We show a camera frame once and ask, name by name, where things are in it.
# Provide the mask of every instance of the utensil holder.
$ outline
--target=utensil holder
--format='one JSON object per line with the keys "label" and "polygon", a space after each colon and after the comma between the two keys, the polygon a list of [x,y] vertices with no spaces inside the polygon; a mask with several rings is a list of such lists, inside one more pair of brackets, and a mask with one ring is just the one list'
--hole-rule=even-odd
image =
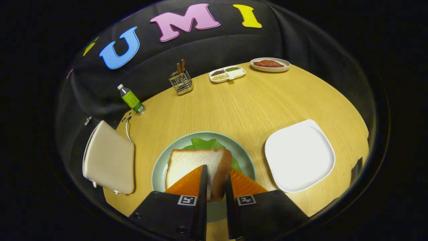
{"label": "utensil holder", "polygon": [[184,71],[180,74],[178,73],[178,71],[172,73],[170,75],[169,81],[171,82],[172,87],[174,87],[174,90],[177,92],[178,95],[182,95],[193,90],[192,78],[190,77],[186,69],[184,69]]}

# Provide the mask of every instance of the letter i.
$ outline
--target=letter i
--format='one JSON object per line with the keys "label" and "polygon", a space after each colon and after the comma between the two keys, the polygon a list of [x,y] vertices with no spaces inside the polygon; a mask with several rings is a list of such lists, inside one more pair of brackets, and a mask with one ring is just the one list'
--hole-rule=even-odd
{"label": "letter i", "polygon": [[254,13],[253,13],[254,8],[246,5],[241,5],[241,4],[233,4],[233,6],[239,9],[242,17],[244,18],[242,25],[246,27],[256,27],[256,28],[262,27],[262,25],[257,21],[256,17],[254,16]]}

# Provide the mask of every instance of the green drink bottle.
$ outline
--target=green drink bottle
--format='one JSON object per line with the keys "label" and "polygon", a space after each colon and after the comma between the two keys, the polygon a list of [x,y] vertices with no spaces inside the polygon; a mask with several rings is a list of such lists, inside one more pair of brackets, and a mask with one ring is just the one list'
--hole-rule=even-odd
{"label": "green drink bottle", "polygon": [[137,113],[137,115],[141,115],[146,110],[141,101],[130,89],[123,87],[122,84],[120,84],[117,89],[120,91],[120,97],[122,97],[122,99],[135,111],[135,113]]}

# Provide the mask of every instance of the pink letter m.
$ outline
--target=pink letter m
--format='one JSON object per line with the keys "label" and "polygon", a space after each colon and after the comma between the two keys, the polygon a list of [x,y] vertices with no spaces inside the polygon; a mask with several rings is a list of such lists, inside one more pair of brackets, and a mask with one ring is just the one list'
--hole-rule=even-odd
{"label": "pink letter m", "polygon": [[150,22],[156,22],[158,24],[162,33],[160,41],[165,42],[180,35],[178,31],[174,31],[172,29],[171,25],[183,30],[184,32],[190,32],[194,19],[196,20],[196,29],[207,29],[220,26],[220,23],[215,21],[211,13],[208,11],[207,3],[189,6],[184,16],[172,12],[166,12],[152,18]]}

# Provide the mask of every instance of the empty plate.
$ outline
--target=empty plate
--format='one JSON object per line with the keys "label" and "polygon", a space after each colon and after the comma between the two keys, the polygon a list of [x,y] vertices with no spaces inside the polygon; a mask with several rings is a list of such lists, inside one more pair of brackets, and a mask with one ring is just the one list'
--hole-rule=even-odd
{"label": "empty plate", "polygon": [[296,193],[323,180],[333,170],[336,156],[321,128],[305,120],[273,133],[265,155],[277,186]]}

